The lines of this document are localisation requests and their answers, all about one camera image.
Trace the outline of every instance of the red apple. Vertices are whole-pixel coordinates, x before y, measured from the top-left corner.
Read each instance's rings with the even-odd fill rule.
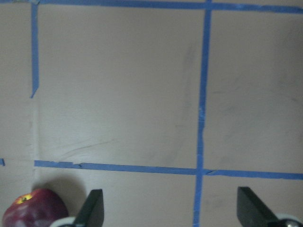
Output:
[[[68,216],[61,198],[45,188],[19,196],[6,210],[3,227],[49,227],[60,218]]]

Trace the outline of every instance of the blue tape grid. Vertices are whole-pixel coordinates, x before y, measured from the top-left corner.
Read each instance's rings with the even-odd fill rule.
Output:
[[[0,3],[13,2],[11,0],[0,0]],[[193,227],[199,227],[199,213],[202,197],[203,176],[231,176],[231,177],[258,177],[266,179],[288,179],[303,180],[303,174],[291,173],[272,173],[257,171],[237,171],[237,170],[208,170],[203,169],[203,128],[205,124],[205,100],[206,100],[206,83],[209,56],[209,41],[211,27],[212,10],[231,10],[231,11],[259,11],[275,13],[292,13],[303,14],[303,8],[291,6],[269,6],[269,5],[252,5],[252,4],[231,4],[231,3],[212,3],[211,0],[206,2],[164,2],[164,1],[133,1],[133,0],[41,0],[40,4],[66,4],[66,5],[98,5],[108,7],[136,7],[136,8],[157,8],[157,9],[206,9],[205,23],[203,34],[202,50],[202,68],[201,68],[201,85],[200,85],[200,103],[199,103],[199,120],[198,120],[198,142],[197,142],[197,169],[191,168],[173,168],[173,167],[156,167],[156,166],[125,166],[112,164],[94,164],[81,163],[73,164],[71,162],[51,162],[36,160],[37,167],[54,167],[54,168],[73,168],[73,169],[94,169],[107,171],[127,171],[142,173],[163,173],[179,175],[196,175],[196,192],[194,200]],[[37,5],[32,4],[32,95],[39,87],[39,62],[38,62],[38,26],[37,26]],[[4,160],[0,159],[0,165],[5,165]]]

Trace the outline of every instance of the apple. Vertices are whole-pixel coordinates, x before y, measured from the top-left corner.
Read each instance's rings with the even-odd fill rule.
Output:
[[[5,211],[3,227],[49,227],[68,216],[61,198],[50,189],[40,188],[21,195]]]

